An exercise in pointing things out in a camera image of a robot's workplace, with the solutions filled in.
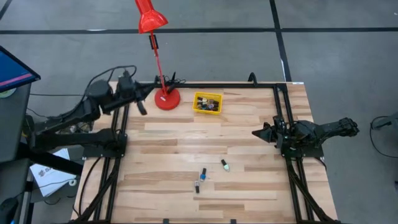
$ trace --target red desk lamp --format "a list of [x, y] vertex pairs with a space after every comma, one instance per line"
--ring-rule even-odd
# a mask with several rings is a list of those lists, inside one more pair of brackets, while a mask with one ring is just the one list
[[174, 109], [180, 103], [180, 93], [177, 89], [172, 90], [170, 93], [167, 92], [162, 69], [160, 67], [159, 55], [157, 53], [157, 44], [154, 37], [154, 29], [164, 26], [169, 22], [167, 21], [166, 17], [154, 9], [150, 0], [136, 0], [136, 4], [139, 13], [141, 14], [138, 23], [138, 32], [140, 34], [150, 32], [150, 41], [154, 47], [157, 67], [160, 74], [160, 81], [162, 83], [162, 89], [158, 90], [155, 94], [156, 106], [162, 110]]

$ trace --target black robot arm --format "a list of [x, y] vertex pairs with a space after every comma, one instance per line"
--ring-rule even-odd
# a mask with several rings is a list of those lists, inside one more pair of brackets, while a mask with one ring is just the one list
[[116, 91], [113, 92], [109, 83], [98, 80], [91, 84], [85, 93], [86, 98], [82, 100], [71, 111], [57, 117], [36, 123], [34, 132], [30, 135], [29, 146], [35, 152], [49, 151], [57, 146], [76, 144], [98, 144], [107, 146], [121, 138], [113, 129], [102, 129], [97, 133], [89, 134], [57, 134], [56, 132], [77, 124], [79, 122], [92, 122], [100, 118], [101, 111], [110, 114], [113, 110], [130, 103], [137, 103], [142, 115], [147, 111], [142, 105], [148, 94], [154, 89], [154, 83], [139, 83], [131, 80], [128, 71], [124, 71], [119, 77]]
[[313, 148], [318, 149], [328, 138], [333, 136], [355, 136], [358, 125], [349, 118], [323, 125], [311, 121], [296, 121], [287, 127], [284, 119], [275, 116], [274, 125], [264, 123], [261, 130], [253, 131], [253, 135], [267, 142], [276, 142], [276, 148], [287, 146], [291, 149]]

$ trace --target red lamp base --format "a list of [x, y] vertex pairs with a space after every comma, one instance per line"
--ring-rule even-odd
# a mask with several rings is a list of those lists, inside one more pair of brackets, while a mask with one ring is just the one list
[[156, 106], [162, 110], [172, 110], [180, 103], [180, 93], [177, 89], [174, 89], [170, 94], [165, 96], [163, 90], [157, 90], [155, 94]]

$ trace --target monitor screen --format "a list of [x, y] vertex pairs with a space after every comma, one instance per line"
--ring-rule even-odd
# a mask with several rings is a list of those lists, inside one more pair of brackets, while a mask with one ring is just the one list
[[0, 92], [40, 79], [28, 66], [0, 48]]

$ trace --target white paper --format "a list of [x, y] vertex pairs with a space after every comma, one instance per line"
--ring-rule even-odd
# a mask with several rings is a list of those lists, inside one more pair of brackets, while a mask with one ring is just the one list
[[[68, 149], [61, 149], [58, 152], [55, 152], [54, 155], [70, 160]], [[49, 195], [60, 189], [62, 186], [67, 184], [68, 183], [67, 180], [71, 180], [76, 177], [76, 175], [61, 172], [53, 168], [49, 168], [39, 164], [32, 165], [30, 167], [30, 171], [32, 171], [33, 176], [35, 177], [35, 180], [37, 182], [37, 185], [40, 187], [40, 191], [42, 192], [43, 197], [48, 197]]]

